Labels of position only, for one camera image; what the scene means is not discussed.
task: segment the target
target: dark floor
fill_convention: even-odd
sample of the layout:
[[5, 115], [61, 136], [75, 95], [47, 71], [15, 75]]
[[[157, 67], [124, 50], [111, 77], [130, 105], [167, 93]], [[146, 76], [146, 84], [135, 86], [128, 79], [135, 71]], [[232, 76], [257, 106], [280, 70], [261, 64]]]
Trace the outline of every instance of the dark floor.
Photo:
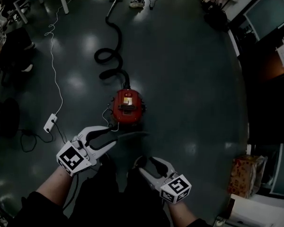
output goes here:
[[[59, 108], [60, 98], [51, 67], [50, 37], [44, 34], [61, 3], [44, 1], [40, 5], [34, 0], [25, 25], [36, 44], [34, 69], [13, 86], [0, 86], [0, 101], [15, 98], [21, 110], [20, 128], [47, 139], [43, 126]], [[161, 157], [190, 181], [192, 191], [185, 202], [212, 224], [228, 201], [231, 160], [246, 145], [239, 65], [228, 35], [204, 22], [198, 0], [159, 0], [153, 11], [148, 1], [138, 11], [129, 9], [129, 0], [124, 0], [111, 16], [123, 32], [124, 69], [147, 104], [144, 130], [150, 133], [144, 139], [119, 142], [110, 151], [120, 190], [136, 157]], [[84, 127], [105, 125], [101, 114], [109, 96], [120, 89], [118, 78], [106, 82], [98, 78], [104, 67], [93, 58], [97, 49], [116, 45], [116, 32], [105, 24], [110, 6], [107, 0], [74, 0], [68, 15], [59, 12], [53, 53], [64, 105], [58, 125], [68, 139]], [[27, 154], [21, 151], [19, 134], [11, 140], [0, 138], [0, 201], [10, 214], [20, 209], [20, 197], [28, 196], [57, 167], [55, 155], [63, 143], [56, 129], [53, 133], [55, 142], [39, 141]], [[25, 141], [27, 147], [32, 143], [33, 139]], [[93, 174], [92, 170], [80, 174], [80, 183]], [[72, 207], [65, 211], [67, 215]]]

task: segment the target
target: white wall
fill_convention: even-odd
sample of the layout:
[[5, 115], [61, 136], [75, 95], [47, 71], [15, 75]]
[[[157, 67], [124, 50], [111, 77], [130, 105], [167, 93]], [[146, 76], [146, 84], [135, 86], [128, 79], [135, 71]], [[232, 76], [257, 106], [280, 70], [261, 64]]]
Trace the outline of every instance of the white wall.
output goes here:
[[231, 195], [235, 199], [230, 220], [260, 227], [284, 227], [284, 200], [255, 194], [250, 199]]
[[251, 0], [239, 0], [237, 3], [230, 1], [229, 5], [223, 9], [227, 15], [227, 18], [230, 21], [233, 20], [242, 11], [242, 9], [249, 4], [250, 1]]

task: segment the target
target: bag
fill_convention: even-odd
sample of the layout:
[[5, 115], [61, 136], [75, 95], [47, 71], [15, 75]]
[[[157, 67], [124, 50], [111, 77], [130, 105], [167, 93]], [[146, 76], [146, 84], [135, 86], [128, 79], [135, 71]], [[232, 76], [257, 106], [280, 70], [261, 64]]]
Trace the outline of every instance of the bag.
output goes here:
[[254, 195], [261, 186], [267, 157], [245, 155], [232, 162], [228, 192], [243, 198]]
[[227, 25], [226, 13], [220, 9], [220, 6], [213, 4], [208, 8], [209, 13], [204, 15], [204, 20], [212, 28], [225, 30]]

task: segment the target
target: white sneaker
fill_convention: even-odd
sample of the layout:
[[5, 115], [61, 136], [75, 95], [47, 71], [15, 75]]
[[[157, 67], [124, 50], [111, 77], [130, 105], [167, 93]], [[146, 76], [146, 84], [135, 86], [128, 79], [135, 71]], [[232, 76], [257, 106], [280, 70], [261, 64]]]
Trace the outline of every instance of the white sneaker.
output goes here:
[[23, 50], [29, 50], [29, 49], [31, 49], [31, 48], [33, 48], [35, 46], [35, 43], [34, 42], [32, 42], [28, 47], [25, 47]]
[[135, 8], [143, 8], [145, 6], [145, 1], [142, 0], [141, 2], [130, 2], [129, 7], [135, 9]]
[[33, 64], [30, 64], [25, 70], [22, 70], [22, 72], [29, 72], [33, 68]]

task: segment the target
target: forearm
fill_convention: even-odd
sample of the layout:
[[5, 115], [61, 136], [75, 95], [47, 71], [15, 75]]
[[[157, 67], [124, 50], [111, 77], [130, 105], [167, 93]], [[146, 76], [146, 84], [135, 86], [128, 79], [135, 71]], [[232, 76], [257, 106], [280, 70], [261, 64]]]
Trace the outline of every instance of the forearm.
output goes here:
[[55, 172], [37, 189], [53, 203], [63, 207], [71, 187], [72, 177], [59, 166]]
[[176, 227], [186, 227], [197, 218], [188, 209], [186, 204], [181, 201], [176, 204], [168, 204], [171, 219]]

